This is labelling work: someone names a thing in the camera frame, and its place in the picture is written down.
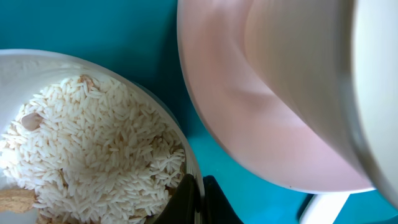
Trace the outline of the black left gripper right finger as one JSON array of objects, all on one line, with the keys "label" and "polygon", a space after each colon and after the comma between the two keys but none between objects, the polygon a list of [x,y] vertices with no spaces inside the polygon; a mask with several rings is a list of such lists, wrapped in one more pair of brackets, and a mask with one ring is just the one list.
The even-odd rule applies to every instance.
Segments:
[{"label": "black left gripper right finger", "polygon": [[243,224],[212,175],[203,178],[204,214],[207,224]]}]

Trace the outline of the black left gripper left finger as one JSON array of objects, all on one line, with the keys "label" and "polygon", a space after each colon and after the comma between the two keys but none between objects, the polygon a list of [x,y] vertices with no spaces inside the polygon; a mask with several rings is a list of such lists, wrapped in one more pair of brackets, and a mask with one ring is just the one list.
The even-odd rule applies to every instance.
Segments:
[{"label": "black left gripper left finger", "polygon": [[154,224],[194,224],[200,206],[200,191],[191,174],[186,174]]}]

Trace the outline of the cooked rice with peanuts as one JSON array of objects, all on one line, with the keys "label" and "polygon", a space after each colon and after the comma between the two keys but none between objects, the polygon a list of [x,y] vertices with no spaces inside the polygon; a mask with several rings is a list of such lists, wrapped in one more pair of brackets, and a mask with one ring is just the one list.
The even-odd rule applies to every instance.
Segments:
[{"label": "cooked rice with peanuts", "polygon": [[1,136],[1,169],[54,223],[144,223],[185,171],[177,133],[119,81],[70,77],[23,104]]}]

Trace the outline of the white cup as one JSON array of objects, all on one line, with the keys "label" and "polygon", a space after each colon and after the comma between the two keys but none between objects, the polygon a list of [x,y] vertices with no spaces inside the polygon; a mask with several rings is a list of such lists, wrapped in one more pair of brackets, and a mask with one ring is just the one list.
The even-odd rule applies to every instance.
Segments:
[{"label": "white cup", "polygon": [[397,205],[397,0],[254,1],[260,79]]}]

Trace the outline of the white bowl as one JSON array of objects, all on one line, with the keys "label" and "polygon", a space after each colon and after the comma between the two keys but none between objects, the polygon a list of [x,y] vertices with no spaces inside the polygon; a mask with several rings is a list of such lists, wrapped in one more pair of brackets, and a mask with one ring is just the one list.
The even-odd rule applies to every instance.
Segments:
[{"label": "white bowl", "polygon": [[[10,123],[15,120],[20,107],[29,102],[40,90],[66,78],[80,76],[96,80],[110,78],[119,81],[143,97],[165,118],[181,140],[185,151],[185,163],[183,165],[185,173],[183,177],[186,174],[194,176],[200,191],[201,206],[204,189],[197,161],[186,137],[168,109],[145,88],[86,60],[40,50],[2,50],[1,136],[7,131]],[[2,223],[54,223],[40,217],[39,211],[34,207],[35,201],[36,195],[33,190],[11,185],[1,169]],[[197,206],[195,212],[195,223],[205,221],[200,206]],[[154,223],[160,214],[149,217],[144,223]]]}]

